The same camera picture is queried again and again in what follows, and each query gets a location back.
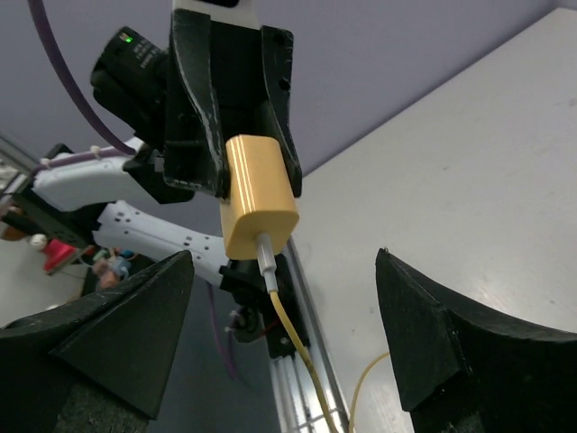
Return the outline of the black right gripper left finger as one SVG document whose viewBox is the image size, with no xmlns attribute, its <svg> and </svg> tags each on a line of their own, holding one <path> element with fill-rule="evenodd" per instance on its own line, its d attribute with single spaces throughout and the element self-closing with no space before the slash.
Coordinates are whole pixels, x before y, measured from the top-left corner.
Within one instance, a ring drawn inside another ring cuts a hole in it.
<svg viewBox="0 0 577 433">
<path fill-rule="evenodd" d="M 3 432 L 144 432 L 159 416 L 195 276 L 181 251 L 1 329 Z"/>
</svg>

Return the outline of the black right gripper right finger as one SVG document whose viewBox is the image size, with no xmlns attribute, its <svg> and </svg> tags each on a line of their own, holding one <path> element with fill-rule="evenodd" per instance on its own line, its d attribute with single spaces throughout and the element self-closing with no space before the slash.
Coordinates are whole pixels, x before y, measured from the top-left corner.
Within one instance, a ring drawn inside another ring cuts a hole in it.
<svg viewBox="0 0 577 433">
<path fill-rule="evenodd" d="M 451 290 L 386 249 L 376 285 L 401 408 L 416 432 L 574 432 L 576 335 Z"/>
</svg>

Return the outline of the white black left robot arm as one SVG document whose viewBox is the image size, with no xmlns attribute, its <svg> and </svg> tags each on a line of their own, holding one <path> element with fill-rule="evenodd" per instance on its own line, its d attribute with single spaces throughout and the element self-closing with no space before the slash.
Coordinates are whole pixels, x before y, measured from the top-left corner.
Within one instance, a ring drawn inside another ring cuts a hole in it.
<svg viewBox="0 0 577 433">
<path fill-rule="evenodd" d="M 260 276 L 256 238 L 280 252 L 298 222 L 303 173 L 289 128 L 294 37 L 216 19 L 241 5 L 174 5 L 168 44 L 119 28 L 91 71 L 96 102 L 128 124 L 119 141 L 87 103 L 42 3 L 32 19 L 50 62 L 106 147 L 53 149 L 14 192 L 32 230 L 80 249 L 152 260 L 187 252 L 197 275 L 260 312 L 272 356 L 293 347 Z"/>
</svg>

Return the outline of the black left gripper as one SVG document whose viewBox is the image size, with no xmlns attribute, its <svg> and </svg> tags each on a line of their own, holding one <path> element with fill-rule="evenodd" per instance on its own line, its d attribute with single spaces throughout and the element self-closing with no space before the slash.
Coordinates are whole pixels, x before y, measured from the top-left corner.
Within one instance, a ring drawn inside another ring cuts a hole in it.
<svg viewBox="0 0 577 433">
<path fill-rule="evenodd" d="M 303 174 L 289 124 L 293 42 L 284 29 L 172 11 L 163 145 L 168 184 L 224 198 L 224 138 L 271 135 L 293 196 L 301 196 Z"/>
</svg>

